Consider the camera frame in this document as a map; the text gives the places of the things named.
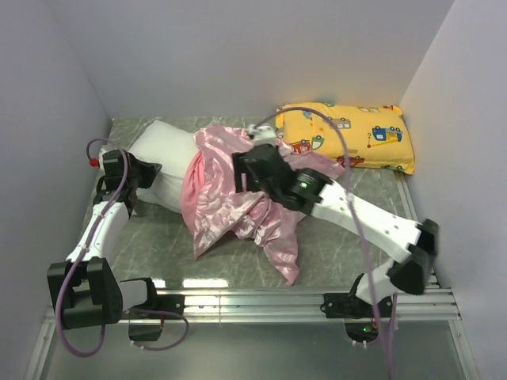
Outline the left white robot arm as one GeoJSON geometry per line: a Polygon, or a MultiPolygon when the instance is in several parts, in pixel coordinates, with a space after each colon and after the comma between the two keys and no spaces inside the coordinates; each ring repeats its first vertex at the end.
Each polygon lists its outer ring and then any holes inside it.
{"type": "Polygon", "coordinates": [[[160,306],[151,278],[119,281],[107,256],[132,216],[137,190],[150,188],[162,165],[124,150],[110,150],[101,158],[90,158],[89,164],[104,171],[93,198],[93,216],[72,253],[47,271],[51,301],[63,329],[111,325],[130,309],[150,318],[160,306]]]}

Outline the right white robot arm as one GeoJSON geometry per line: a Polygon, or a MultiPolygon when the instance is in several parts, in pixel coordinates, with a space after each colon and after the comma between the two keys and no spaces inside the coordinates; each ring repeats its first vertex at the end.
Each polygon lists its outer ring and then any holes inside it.
{"type": "Polygon", "coordinates": [[[341,318],[373,314],[378,302],[398,292],[422,295],[438,254],[439,226],[385,211],[346,191],[314,169],[292,169],[277,147],[264,144],[232,155],[237,192],[263,191],[291,211],[300,211],[355,233],[390,259],[359,275],[341,301],[326,301],[326,310],[341,318]]]}

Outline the pink pillowcase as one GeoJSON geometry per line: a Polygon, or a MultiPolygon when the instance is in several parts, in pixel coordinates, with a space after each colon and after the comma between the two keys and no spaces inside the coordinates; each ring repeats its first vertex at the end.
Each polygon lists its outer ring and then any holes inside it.
{"type": "Polygon", "coordinates": [[[194,257],[232,232],[263,248],[270,264],[293,284],[299,275],[295,229],[304,213],[284,208],[263,192],[235,191],[231,155],[252,148],[246,129],[215,124],[193,139],[197,152],[185,173],[180,207],[193,235],[194,257]]]}

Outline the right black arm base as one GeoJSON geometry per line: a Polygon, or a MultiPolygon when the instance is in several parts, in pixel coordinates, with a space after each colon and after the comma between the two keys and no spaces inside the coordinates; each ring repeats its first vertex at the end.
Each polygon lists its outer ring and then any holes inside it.
{"type": "Polygon", "coordinates": [[[325,293],[320,311],[326,319],[346,319],[346,336],[353,345],[367,347],[379,339],[379,323],[375,320],[373,306],[346,293],[325,293]]]}

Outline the white pillow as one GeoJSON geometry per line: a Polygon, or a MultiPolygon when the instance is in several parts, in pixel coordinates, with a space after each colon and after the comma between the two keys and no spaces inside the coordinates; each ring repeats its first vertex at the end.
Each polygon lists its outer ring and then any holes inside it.
{"type": "Polygon", "coordinates": [[[147,127],[128,152],[140,161],[162,166],[149,188],[137,190],[138,199],[180,214],[185,174],[198,153],[193,133],[157,120],[147,127]]]}

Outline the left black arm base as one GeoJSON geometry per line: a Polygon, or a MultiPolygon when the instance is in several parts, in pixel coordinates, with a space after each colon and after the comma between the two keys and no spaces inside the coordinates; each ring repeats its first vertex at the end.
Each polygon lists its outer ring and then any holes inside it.
{"type": "Polygon", "coordinates": [[[130,309],[125,315],[128,317],[128,337],[131,345],[149,352],[161,352],[177,347],[189,333],[189,321],[184,316],[184,308],[184,295],[158,294],[153,306],[136,306],[130,309]],[[153,343],[162,337],[167,321],[182,321],[183,333],[171,344],[153,346],[153,343]]]}

